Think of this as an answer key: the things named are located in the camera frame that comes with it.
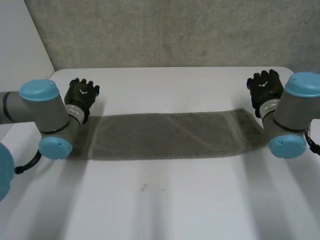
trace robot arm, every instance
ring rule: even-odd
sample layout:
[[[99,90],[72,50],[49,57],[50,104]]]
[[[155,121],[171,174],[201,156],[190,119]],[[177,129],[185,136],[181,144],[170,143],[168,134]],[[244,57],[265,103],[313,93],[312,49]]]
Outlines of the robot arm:
[[[64,159],[98,94],[99,86],[76,78],[63,102],[53,81],[32,80],[19,91],[0,92],[0,124],[34,122],[42,137],[39,152],[49,159]]]
[[[303,136],[311,121],[320,119],[320,74],[295,73],[283,88],[277,72],[262,71],[248,79],[247,87],[272,154],[285,159],[302,155]]]

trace stain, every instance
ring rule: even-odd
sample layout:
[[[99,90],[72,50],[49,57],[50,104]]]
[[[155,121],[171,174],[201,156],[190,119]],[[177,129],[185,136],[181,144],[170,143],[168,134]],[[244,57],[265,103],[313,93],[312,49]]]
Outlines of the stain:
[[[141,188],[141,192],[144,192],[147,190],[148,184],[144,184]]]

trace light blue joint cap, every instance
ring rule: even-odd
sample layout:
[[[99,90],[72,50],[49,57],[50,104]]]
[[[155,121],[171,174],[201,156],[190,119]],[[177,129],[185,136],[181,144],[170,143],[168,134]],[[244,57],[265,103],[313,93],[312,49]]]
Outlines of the light blue joint cap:
[[[65,159],[71,151],[70,142],[61,137],[47,136],[39,142],[39,152],[48,159]]]
[[[313,72],[297,72],[284,86],[284,90],[299,98],[320,97],[320,74]]]
[[[0,201],[10,190],[10,181],[15,175],[14,160],[9,150],[0,143]]]
[[[54,81],[40,79],[23,84],[19,95],[31,102],[48,102],[59,97],[60,93]]]
[[[277,158],[293,159],[306,151],[306,141],[298,135],[277,136],[269,141],[269,149]]]

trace black cable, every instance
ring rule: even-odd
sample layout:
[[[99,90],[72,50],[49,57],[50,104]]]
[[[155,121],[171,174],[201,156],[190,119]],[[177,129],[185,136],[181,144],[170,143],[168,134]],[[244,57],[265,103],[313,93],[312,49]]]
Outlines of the black cable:
[[[30,162],[23,166],[17,166],[14,169],[15,174],[22,174],[24,171],[34,167],[41,159],[41,156],[42,154],[38,150]]]
[[[305,140],[308,143],[310,150],[313,153],[320,155],[320,146],[311,139],[311,137],[309,136],[310,134],[309,130],[310,130],[310,127],[308,127],[304,132]]]

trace black ring band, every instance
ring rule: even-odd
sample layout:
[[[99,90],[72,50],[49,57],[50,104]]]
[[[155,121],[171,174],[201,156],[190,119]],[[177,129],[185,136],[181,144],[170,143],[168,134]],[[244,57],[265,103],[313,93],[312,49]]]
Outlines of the black ring band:
[[[266,116],[268,116],[269,114],[274,113],[276,110],[272,110],[270,112],[268,112],[266,115],[264,115],[264,117],[262,118],[262,122],[266,119]]]
[[[46,134],[46,135],[56,134],[56,133],[62,131],[63,129],[65,129],[66,127],[68,127],[69,124],[70,124],[70,120],[68,120],[68,122],[67,122],[64,126],[60,127],[59,129],[56,129],[56,130],[53,130],[53,131],[40,131],[40,130],[39,130],[39,132],[40,132],[41,134]]]
[[[79,128],[81,127],[81,124],[80,124],[78,118],[76,118],[75,116],[73,116],[73,115],[71,115],[71,114],[68,114],[68,116],[69,116],[70,118],[73,118],[74,120],[76,120],[76,121],[78,122],[78,124],[79,124]]]
[[[7,101],[8,101],[8,97],[10,95],[10,91],[8,91],[4,97],[3,97],[3,113],[6,116],[7,119],[9,119],[11,122],[16,123],[16,121],[10,116],[9,112],[8,112],[8,107],[7,107]]]
[[[283,130],[286,130],[288,132],[292,132],[292,133],[304,133],[305,129],[291,129],[288,128],[286,126],[282,126],[280,123],[278,123],[275,119],[273,119],[273,122],[275,125],[277,125],[279,128],[282,128]]]

